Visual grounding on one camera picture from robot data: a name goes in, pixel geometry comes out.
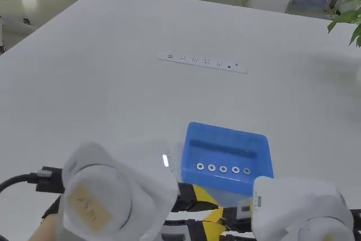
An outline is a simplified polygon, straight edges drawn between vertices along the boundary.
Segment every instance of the white chair base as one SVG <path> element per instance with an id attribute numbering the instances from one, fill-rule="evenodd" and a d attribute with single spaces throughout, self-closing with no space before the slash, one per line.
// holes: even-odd
<path id="1" fill-rule="evenodd" d="M 23 22 L 14 20 L 7 16 L 1 16 L 0 17 L 0 46 L 4 45 L 3 28 L 10 32 L 27 34 L 27 35 L 33 33 L 35 30 L 37 30 L 37 27 L 34 27 L 33 25 L 25 24 Z"/>

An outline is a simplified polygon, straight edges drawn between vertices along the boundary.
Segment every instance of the embedded power socket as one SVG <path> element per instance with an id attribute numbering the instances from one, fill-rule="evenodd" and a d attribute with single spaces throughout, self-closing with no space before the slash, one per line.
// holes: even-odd
<path id="1" fill-rule="evenodd" d="M 245 73 L 245 74 L 248 73 L 238 63 L 215 60 L 210 58 L 202 58 L 198 56 L 189 56 L 186 54 L 178 54 L 173 52 L 160 52 L 157 54 L 157 59 L 165 60 L 167 62 L 183 63 L 183 64 L 189 64 L 199 67 L 235 72 L 235 73 Z"/>

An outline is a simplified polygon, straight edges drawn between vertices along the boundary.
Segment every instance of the human hand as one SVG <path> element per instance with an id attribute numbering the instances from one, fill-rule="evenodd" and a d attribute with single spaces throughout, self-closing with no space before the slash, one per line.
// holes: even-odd
<path id="1" fill-rule="evenodd" d="M 39 228 L 30 237 L 29 241 L 56 241 L 56 227 L 58 215 L 50 214 L 40 224 Z"/>

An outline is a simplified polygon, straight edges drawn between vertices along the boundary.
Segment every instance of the chair leg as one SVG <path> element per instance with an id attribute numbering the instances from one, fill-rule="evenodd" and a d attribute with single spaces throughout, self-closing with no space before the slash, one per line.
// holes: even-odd
<path id="1" fill-rule="evenodd" d="M 24 24 L 23 22 L 19 22 L 7 16 L 1 16 L 1 18 L 3 19 L 5 29 L 8 29 L 9 31 L 21 34 L 31 34 L 37 30 L 33 25 Z"/>
<path id="2" fill-rule="evenodd" d="M 2 17 L 0 17 L 0 54 L 5 53 L 6 51 L 6 48 L 3 43 L 2 28 L 3 28 L 3 19 Z"/>

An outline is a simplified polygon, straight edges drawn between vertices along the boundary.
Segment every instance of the green plant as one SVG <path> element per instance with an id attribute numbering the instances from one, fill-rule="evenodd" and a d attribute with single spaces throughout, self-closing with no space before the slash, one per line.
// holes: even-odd
<path id="1" fill-rule="evenodd" d="M 345 11 L 337 15 L 333 21 L 327 26 L 328 33 L 334 28 L 337 23 L 352 23 L 357 27 L 352 34 L 349 46 L 356 41 L 356 46 L 361 47 L 361 0 L 346 0 L 345 3 L 355 2 L 356 9 Z"/>

